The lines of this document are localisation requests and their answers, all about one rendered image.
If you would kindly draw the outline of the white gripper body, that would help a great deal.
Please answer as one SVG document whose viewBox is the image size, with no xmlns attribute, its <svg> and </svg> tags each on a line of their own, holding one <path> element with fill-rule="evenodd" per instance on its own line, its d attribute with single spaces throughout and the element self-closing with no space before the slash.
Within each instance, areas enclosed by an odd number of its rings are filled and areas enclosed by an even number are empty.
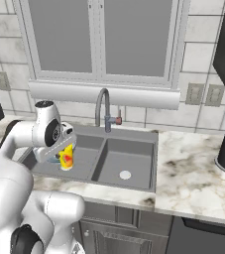
<svg viewBox="0 0 225 254">
<path fill-rule="evenodd" d="M 47 159 L 51 158 L 59 151 L 62 151 L 68 145 L 76 142 L 76 135 L 70 133 L 68 135 L 60 135 L 58 140 L 51 147 L 40 147 L 34 148 L 33 153 L 36 157 L 36 160 L 39 163 L 43 163 Z"/>
</svg>

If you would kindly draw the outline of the dark dishwasher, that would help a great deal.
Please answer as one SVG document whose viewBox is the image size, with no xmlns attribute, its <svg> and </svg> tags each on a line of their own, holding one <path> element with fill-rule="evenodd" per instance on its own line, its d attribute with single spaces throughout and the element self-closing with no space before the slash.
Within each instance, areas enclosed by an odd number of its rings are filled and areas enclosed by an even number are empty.
<svg viewBox="0 0 225 254">
<path fill-rule="evenodd" d="M 225 224 L 176 216 L 166 254 L 225 254 Z"/>
</svg>

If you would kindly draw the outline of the grey double sink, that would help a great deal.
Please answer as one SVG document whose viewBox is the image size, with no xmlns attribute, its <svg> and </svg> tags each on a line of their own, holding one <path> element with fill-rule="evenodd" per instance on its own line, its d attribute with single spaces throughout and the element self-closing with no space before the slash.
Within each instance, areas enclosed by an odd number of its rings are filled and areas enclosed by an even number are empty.
<svg viewBox="0 0 225 254">
<path fill-rule="evenodd" d="M 154 191 L 156 184 L 157 132 L 74 125 L 77 136 L 73 168 L 59 163 L 38 163 L 32 148 L 21 162 L 36 176 L 104 185 L 135 191 Z"/>
</svg>

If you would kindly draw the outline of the white framed window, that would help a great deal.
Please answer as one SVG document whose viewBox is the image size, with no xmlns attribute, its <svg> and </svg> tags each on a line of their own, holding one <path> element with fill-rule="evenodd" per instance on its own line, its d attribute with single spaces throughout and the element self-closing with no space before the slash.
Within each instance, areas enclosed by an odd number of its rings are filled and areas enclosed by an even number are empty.
<svg viewBox="0 0 225 254">
<path fill-rule="evenodd" d="M 13 0 L 32 80 L 175 89 L 190 0 Z"/>
</svg>

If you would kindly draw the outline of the grey false drawer front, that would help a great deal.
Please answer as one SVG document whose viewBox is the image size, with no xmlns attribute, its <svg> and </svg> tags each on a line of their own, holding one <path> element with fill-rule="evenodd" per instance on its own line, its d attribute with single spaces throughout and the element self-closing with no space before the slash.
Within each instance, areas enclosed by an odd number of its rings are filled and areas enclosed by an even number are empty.
<svg viewBox="0 0 225 254">
<path fill-rule="evenodd" d="M 169 235 L 172 223 L 171 215 L 94 202 L 85 204 L 83 217 L 162 236 Z"/>
</svg>

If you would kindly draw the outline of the grey cupboard door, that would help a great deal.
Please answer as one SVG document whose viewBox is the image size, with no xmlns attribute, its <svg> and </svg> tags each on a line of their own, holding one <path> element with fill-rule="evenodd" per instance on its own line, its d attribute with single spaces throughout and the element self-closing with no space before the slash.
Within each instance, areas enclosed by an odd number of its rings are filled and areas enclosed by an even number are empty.
<svg viewBox="0 0 225 254">
<path fill-rule="evenodd" d="M 81 220 L 86 254 L 166 254 L 168 237 L 129 228 Z"/>
</svg>

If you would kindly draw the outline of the grey wall socket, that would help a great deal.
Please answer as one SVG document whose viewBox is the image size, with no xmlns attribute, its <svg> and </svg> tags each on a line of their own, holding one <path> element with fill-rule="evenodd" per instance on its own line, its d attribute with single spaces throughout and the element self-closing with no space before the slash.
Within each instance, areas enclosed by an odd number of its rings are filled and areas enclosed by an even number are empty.
<svg viewBox="0 0 225 254">
<path fill-rule="evenodd" d="M 11 90 L 9 79 L 5 71 L 0 71 L 0 89 L 6 91 Z"/>
<path fill-rule="evenodd" d="M 206 106 L 219 107 L 224 94 L 224 87 L 222 85 L 210 84 L 205 100 Z"/>
<path fill-rule="evenodd" d="M 185 103 L 189 105 L 199 105 L 203 93 L 203 83 L 190 83 L 188 85 Z"/>
</svg>

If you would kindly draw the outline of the grey tap with red lever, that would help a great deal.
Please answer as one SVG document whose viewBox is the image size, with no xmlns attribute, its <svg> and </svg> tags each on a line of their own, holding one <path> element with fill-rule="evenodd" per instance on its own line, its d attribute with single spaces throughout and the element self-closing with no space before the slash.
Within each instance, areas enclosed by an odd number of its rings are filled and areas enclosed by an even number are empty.
<svg viewBox="0 0 225 254">
<path fill-rule="evenodd" d="M 98 94 L 96 105 L 95 105 L 95 126 L 96 127 L 100 126 L 100 111 L 101 111 L 102 99 L 105 99 L 105 115 L 104 115 L 105 132 L 109 133 L 111 131 L 111 126 L 113 124 L 115 125 L 122 124 L 122 117 L 121 117 L 120 111 L 117 117 L 111 116 L 109 91 L 107 88 L 102 88 Z"/>
</svg>

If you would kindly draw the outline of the white window sill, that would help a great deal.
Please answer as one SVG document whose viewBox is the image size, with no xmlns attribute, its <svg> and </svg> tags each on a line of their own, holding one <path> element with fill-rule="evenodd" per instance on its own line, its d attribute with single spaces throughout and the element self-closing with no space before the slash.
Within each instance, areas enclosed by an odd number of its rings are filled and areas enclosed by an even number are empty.
<svg viewBox="0 0 225 254">
<path fill-rule="evenodd" d="M 29 81 L 33 98 L 95 103 L 103 85 L 71 82 Z M 178 110 L 179 90 L 108 87 L 110 103 L 133 107 Z"/>
</svg>

